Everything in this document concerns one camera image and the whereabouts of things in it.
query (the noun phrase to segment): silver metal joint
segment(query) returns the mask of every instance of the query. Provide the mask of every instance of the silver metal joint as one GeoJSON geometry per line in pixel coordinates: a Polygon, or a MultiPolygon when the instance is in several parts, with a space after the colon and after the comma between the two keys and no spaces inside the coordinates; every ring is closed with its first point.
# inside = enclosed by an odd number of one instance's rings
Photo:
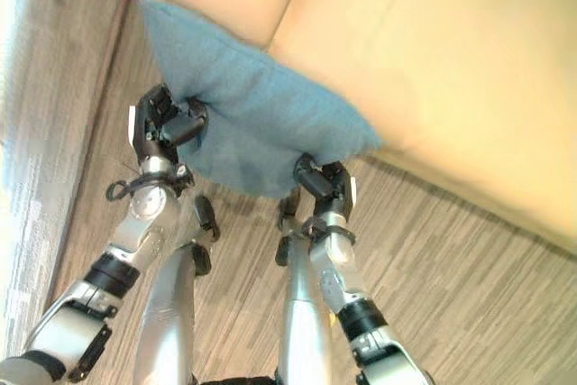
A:
{"type": "Polygon", "coordinates": [[[147,158],[141,164],[141,173],[158,173],[160,171],[169,171],[172,163],[166,158],[152,156],[147,158]]]}
{"type": "Polygon", "coordinates": [[[422,372],[393,330],[380,326],[359,335],[351,342],[351,350],[362,367],[370,385],[430,385],[433,382],[422,372]]]}
{"type": "Polygon", "coordinates": [[[351,241],[346,236],[330,233],[312,247],[309,256],[323,299],[335,314],[347,304],[369,297],[357,270],[351,241]]]}

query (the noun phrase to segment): blue pillow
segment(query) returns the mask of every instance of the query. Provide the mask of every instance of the blue pillow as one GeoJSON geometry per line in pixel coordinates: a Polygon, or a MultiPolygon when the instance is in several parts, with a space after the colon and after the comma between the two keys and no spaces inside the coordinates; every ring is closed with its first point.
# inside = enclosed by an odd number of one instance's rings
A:
{"type": "Polygon", "coordinates": [[[203,177],[284,197],[296,185],[292,170],[303,152],[326,164],[380,147],[367,122],[331,91],[200,14],[155,0],[140,5],[174,99],[196,96],[207,106],[201,146],[179,147],[180,160],[203,177]]]}

